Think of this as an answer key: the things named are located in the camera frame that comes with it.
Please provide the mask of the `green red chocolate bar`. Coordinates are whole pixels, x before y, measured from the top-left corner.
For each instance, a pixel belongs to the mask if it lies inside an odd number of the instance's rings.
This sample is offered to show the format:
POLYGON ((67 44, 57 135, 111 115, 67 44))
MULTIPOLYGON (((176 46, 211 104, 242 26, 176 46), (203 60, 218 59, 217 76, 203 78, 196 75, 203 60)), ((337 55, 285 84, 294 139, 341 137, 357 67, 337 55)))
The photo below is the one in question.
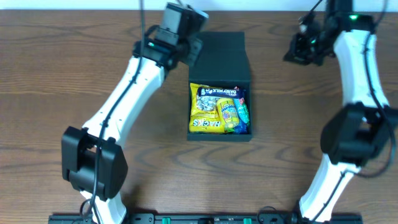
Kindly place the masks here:
POLYGON ((247 108, 247 105, 246 105, 246 102, 244 99, 245 90, 242 90, 237 86, 234 87, 234 90, 237 91, 237 97, 234 98, 233 101, 234 101, 236 110, 238 112, 238 116, 243 123, 248 125, 250 122, 250 119, 249 119, 249 110, 247 108))

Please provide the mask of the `black gift box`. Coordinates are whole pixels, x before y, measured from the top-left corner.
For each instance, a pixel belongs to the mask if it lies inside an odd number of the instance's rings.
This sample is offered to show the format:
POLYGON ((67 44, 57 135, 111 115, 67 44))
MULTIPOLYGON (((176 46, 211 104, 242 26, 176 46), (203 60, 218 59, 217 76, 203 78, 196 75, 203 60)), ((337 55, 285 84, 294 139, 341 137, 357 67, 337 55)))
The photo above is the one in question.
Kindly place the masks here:
POLYGON ((245 49, 244 32, 203 32, 200 56, 189 69, 188 82, 243 91, 243 99, 251 109, 251 68, 245 49))

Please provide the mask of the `yellow snack bag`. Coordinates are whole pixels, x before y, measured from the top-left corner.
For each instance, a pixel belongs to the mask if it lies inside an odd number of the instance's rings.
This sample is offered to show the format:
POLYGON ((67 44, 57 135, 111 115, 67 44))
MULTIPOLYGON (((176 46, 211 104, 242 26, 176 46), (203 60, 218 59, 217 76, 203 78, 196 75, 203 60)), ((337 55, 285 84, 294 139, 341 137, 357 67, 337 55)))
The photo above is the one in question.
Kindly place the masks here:
POLYGON ((223 134, 224 125, 221 123, 216 108, 219 97, 200 96, 205 88, 209 88, 209 86, 190 84, 192 105, 188 130, 190 133, 223 134))

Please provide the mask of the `yellow mentos gum can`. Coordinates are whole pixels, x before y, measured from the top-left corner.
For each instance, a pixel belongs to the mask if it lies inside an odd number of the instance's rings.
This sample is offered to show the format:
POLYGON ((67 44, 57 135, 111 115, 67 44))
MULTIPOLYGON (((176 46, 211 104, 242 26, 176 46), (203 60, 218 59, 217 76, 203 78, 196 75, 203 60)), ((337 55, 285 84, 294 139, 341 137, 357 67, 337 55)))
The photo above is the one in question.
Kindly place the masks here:
POLYGON ((238 113, 232 98, 220 98, 216 104, 222 125, 239 124, 238 113))

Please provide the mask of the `green Haribo gummy bag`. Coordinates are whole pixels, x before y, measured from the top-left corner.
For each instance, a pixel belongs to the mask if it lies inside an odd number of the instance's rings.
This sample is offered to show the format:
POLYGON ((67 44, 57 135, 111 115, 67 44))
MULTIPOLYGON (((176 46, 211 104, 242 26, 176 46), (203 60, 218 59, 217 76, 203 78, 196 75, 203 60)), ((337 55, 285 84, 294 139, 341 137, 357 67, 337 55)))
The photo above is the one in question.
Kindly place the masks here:
POLYGON ((234 124, 234 123, 225 124, 224 132, 225 133, 233 133, 236 126, 237 126, 237 124, 234 124))

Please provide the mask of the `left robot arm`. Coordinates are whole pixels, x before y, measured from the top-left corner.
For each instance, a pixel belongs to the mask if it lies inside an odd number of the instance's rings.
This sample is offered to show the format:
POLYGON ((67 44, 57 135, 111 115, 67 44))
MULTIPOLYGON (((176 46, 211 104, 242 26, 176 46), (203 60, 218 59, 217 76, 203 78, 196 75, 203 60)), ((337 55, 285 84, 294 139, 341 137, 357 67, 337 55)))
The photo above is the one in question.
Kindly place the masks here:
POLYGON ((102 107, 81 128, 68 127, 61 140, 62 177, 84 196, 74 223, 123 223, 127 208, 120 190, 127 176, 123 148, 139 113, 182 62, 193 66, 203 42, 197 35, 209 15, 189 4, 168 2, 162 22, 145 27, 127 69, 102 107))

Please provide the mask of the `blue Oreo cookie pack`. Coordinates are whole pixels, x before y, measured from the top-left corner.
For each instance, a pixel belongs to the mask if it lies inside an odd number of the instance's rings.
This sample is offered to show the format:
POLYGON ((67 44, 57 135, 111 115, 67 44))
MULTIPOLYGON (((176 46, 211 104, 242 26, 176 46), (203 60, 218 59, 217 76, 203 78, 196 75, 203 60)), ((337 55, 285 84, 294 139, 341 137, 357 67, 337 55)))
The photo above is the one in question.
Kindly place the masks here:
POLYGON ((235 134, 247 134, 248 133, 248 125, 243 123, 239 118, 239 124, 235 127, 234 133, 235 134))

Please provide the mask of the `dark blue chocolate bar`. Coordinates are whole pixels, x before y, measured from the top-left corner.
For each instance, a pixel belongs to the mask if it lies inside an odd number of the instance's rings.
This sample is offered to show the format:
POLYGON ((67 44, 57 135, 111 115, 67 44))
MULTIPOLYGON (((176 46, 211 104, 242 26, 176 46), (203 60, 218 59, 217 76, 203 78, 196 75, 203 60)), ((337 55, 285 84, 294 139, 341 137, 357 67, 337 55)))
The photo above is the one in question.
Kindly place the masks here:
POLYGON ((199 87, 197 96, 199 97, 217 97, 217 98, 243 98, 245 90, 240 89, 224 89, 224 88, 205 88, 199 87))

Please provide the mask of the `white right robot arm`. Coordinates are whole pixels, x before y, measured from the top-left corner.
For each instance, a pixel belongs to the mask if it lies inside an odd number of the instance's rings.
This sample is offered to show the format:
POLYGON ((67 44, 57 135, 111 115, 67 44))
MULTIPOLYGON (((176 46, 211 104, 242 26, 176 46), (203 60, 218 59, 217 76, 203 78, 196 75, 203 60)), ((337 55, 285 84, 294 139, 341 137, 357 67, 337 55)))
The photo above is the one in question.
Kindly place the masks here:
POLYGON ((315 12, 301 17, 300 30, 284 55, 286 62, 322 65, 338 60, 342 109, 322 130, 322 161, 297 203, 291 223, 357 223, 360 216, 335 215, 333 208, 353 177, 383 175, 397 149, 397 110, 385 96, 376 59, 379 19, 354 11, 352 1, 329 0, 322 23, 315 12))

